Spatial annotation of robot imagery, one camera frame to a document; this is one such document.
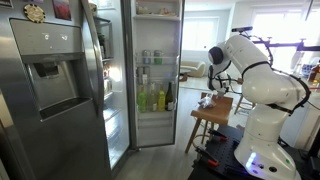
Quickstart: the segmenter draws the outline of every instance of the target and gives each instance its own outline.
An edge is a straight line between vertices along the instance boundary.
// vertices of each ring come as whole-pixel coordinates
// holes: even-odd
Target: refrigerator door
[[[63,4],[70,10],[66,19],[55,17],[52,1],[38,3],[46,13],[40,24],[27,19],[23,8],[28,2],[12,1],[14,8],[0,6],[0,158],[10,179],[111,177],[99,111],[102,65],[99,73],[95,55],[99,49],[92,43],[97,38],[88,25],[91,12],[84,14],[87,1],[83,5],[69,2]],[[80,49],[73,49],[77,46],[73,43],[80,44]],[[50,102],[44,100],[50,93],[36,96],[48,84],[58,87],[56,91],[70,91],[61,91],[64,94],[58,99],[50,97]]]
[[[174,144],[184,1],[136,0],[131,7],[131,98],[135,102],[132,145]],[[172,108],[165,110],[162,104],[168,99],[168,91],[173,98],[165,109]]]

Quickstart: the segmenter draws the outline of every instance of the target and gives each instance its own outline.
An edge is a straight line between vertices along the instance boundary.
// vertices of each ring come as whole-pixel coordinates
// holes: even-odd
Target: refrigerator handle
[[[102,66],[102,56],[100,52],[100,45],[99,45],[99,40],[98,40],[98,33],[97,29],[94,23],[93,15],[90,10],[90,6],[88,3],[88,0],[81,0],[84,13],[87,17],[88,21],[88,26],[90,30],[90,34],[92,37],[92,43],[93,43],[93,48],[94,48],[94,54],[96,57],[96,64],[97,64],[97,77],[98,77],[98,90],[97,90],[97,97],[98,99],[96,100],[97,103],[97,113],[99,114],[100,112],[103,111],[103,96],[104,96],[104,84],[103,84],[103,66]]]
[[[13,126],[13,120],[11,114],[9,112],[6,100],[2,94],[2,90],[0,89],[0,120],[2,125],[7,128]]]

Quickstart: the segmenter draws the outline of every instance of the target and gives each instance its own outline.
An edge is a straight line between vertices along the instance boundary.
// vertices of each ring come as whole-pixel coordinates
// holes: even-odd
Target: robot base
[[[265,142],[244,132],[234,156],[252,176],[268,180],[301,180],[294,160],[273,142]]]

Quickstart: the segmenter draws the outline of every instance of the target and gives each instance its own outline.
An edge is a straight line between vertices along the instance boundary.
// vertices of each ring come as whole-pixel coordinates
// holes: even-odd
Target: open refrigerator door
[[[183,1],[132,1],[133,147],[175,143]]]

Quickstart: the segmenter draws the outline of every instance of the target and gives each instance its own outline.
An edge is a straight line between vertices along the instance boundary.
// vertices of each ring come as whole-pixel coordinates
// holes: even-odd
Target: juice bottle
[[[147,96],[144,92],[143,85],[140,85],[140,91],[138,93],[138,109],[142,113],[147,111]]]
[[[159,97],[158,97],[158,111],[164,111],[166,103],[166,95],[163,91],[163,85],[160,85]]]

